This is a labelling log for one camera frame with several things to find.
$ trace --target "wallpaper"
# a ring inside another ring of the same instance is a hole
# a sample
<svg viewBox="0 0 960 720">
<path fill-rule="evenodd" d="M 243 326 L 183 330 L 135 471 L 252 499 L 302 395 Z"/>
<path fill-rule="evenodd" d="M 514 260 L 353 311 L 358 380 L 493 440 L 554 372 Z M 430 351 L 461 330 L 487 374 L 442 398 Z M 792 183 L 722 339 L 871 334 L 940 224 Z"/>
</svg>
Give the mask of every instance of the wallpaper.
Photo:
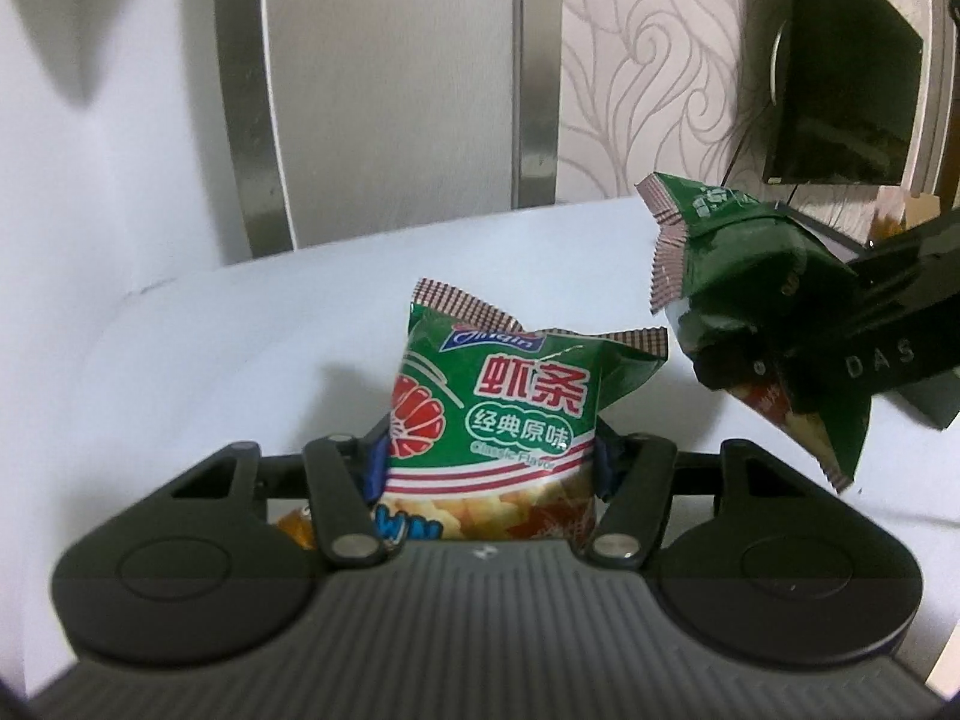
<svg viewBox="0 0 960 720">
<path fill-rule="evenodd" d="M 928 37 L 929 0 L 889 1 Z M 654 169 L 719 182 L 741 141 L 731 185 L 785 197 L 791 188 L 762 185 L 760 172 L 770 52 L 786 5 L 563 0 L 558 201 L 630 194 Z M 826 206 L 847 194 L 872 195 L 803 187 L 795 204 L 834 215 Z"/>
</svg>

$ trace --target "green snack bag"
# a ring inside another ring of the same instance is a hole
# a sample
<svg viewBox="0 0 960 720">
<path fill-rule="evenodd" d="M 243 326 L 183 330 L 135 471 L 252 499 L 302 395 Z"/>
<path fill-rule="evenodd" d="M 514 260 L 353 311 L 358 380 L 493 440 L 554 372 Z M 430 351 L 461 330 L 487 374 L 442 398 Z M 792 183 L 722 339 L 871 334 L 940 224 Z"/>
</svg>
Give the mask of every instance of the green snack bag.
<svg viewBox="0 0 960 720">
<path fill-rule="evenodd" d="M 780 338 L 808 311 L 841 306 L 856 275 L 813 234 L 742 191 L 651 173 L 637 191 L 659 223 L 651 308 L 666 308 L 688 357 L 714 343 Z M 795 413 L 773 370 L 731 394 L 803 445 L 837 490 L 851 483 L 870 419 L 870 398 L 824 399 Z"/>
<path fill-rule="evenodd" d="M 374 520 L 386 538 L 582 541 L 594 524 L 597 412 L 664 363 L 665 328 L 528 333 L 436 281 L 419 282 Z"/>
</svg>

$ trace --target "brand logo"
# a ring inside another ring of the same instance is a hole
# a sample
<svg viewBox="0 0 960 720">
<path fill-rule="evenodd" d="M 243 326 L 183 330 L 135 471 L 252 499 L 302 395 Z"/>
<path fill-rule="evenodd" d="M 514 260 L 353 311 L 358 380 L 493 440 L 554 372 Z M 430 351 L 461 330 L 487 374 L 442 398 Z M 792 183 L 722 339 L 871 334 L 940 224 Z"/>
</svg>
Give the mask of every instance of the brand logo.
<svg viewBox="0 0 960 720">
<path fill-rule="evenodd" d="M 524 352 L 539 352 L 546 336 L 537 333 L 501 333 L 477 330 L 466 324 L 453 325 L 453 332 L 446 337 L 440 351 L 462 349 L 464 346 L 476 346 L 478 343 L 496 343 L 498 346 L 512 346 Z"/>
<path fill-rule="evenodd" d="M 896 356 L 890 353 L 890 350 L 887 350 L 887 354 L 883 353 L 883 350 L 877 346 L 874 349 L 874 358 L 870 360 L 867 358 L 867 362 L 863 361 L 859 355 L 851 354 L 850 356 L 844 358 L 844 365 L 847 366 L 847 375 L 851 379 L 859 379 L 863 375 L 863 371 L 867 367 L 872 367 L 875 373 L 880 373 L 886 368 L 890 370 L 892 367 L 890 364 L 891 359 L 894 364 L 900 365 L 909 365 L 914 360 L 913 346 L 910 344 L 910 338 L 900 338 L 896 342 Z"/>
</svg>

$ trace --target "television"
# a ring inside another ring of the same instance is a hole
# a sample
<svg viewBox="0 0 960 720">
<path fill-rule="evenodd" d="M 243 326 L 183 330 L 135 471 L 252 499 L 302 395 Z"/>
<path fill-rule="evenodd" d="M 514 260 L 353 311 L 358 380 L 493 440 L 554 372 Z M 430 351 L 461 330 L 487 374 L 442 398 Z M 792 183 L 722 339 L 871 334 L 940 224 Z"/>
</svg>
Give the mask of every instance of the television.
<svg viewBox="0 0 960 720">
<path fill-rule="evenodd" d="M 887 0 L 790 0 L 771 58 L 769 184 L 904 177 L 923 39 Z"/>
</svg>

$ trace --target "circular pad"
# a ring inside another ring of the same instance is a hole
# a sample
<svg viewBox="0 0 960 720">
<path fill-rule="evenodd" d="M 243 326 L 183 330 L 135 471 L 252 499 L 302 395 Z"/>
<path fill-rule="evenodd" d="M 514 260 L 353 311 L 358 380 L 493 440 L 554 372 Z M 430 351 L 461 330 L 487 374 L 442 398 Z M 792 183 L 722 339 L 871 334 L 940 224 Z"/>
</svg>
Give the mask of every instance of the circular pad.
<svg viewBox="0 0 960 720">
<path fill-rule="evenodd" d="M 144 502 L 56 567 L 74 649 L 141 666 L 205 664 L 286 627 L 313 590 L 309 552 L 229 501 Z"/>
<path fill-rule="evenodd" d="M 855 512 L 803 498 L 721 514 L 680 536 L 658 567 L 664 608 L 686 630 L 741 658 L 793 667 L 886 651 L 923 586 L 899 541 Z"/>
</svg>

